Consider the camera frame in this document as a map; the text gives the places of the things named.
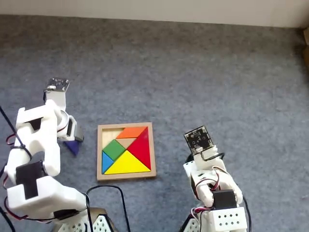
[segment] red triangle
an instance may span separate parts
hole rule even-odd
[[[127,150],[151,170],[148,127],[134,140]]]

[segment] wooden puzzle frame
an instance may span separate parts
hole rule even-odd
[[[103,150],[102,132],[103,130],[116,129],[116,128],[128,128],[128,127],[148,127],[149,150],[150,150],[150,161],[151,161],[150,172],[127,173],[127,174],[102,174],[102,150]],[[102,181],[102,180],[143,178],[143,177],[156,176],[155,151],[154,150],[155,148],[154,148],[153,126],[151,122],[98,125],[97,180]]]

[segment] yellow triangle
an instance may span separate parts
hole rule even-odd
[[[150,170],[129,151],[125,151],[104,174],[143,173]]]

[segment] green square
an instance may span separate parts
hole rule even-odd
[[[120,145],[115,139],[112,140],[103,151],[113,160],[116,161],[118,157],[124,153],[126,149]]]

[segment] gray carpet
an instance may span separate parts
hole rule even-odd
[[[247,197],[253,231],[309,226],[309,77],[300,31],[263,27],[57,17],[0,16],[0,99],[42,104],[50,77],[71,79],[67,111],[85,141],[74,158],[61,146],[62,184],[96,182],[97,125],[151,121],[157,177],[111,181],[126,197],[133,232],[175,232],[195,206],[182,168],[183,133],[206,124]],[[11,133],[0,119],[0,163]],[[5,191],[1,190],[3,199]],[[119,194],[91,193],[126,231]],[[17,231],[52,225],[14,221]],[[9,231],[0,218],[1,231]]]

